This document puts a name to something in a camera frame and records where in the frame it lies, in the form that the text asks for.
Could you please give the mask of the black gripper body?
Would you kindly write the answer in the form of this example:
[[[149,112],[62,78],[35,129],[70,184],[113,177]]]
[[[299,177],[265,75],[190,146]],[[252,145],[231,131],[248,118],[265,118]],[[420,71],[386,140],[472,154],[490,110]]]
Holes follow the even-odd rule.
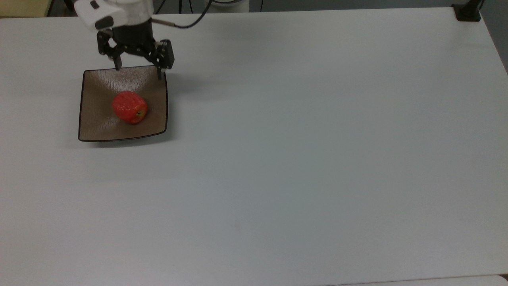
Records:
[[[143,51],[151,54],[156,48],[152,18],[140,24],[113,27],[112,38],[117,47],[125,50]]]

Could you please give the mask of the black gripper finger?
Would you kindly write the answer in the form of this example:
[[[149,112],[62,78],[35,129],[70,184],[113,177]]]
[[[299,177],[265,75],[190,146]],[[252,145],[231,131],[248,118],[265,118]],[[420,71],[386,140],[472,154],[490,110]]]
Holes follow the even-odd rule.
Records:
[[[158,79],[162,80],[165,70],[171,69],[175,61],[171,41],[155,41],[148,53],[148,60],[156,67]]]
[[[97,32],[97,46],[99,54],[107,56],[107,58],[113,62],[115,69],[119,71],[122,68],[121,54],[123,53],[123,46],[115,45],[112,47],[110,45],[110,40],[112,39],[113,34],[111,30]]]

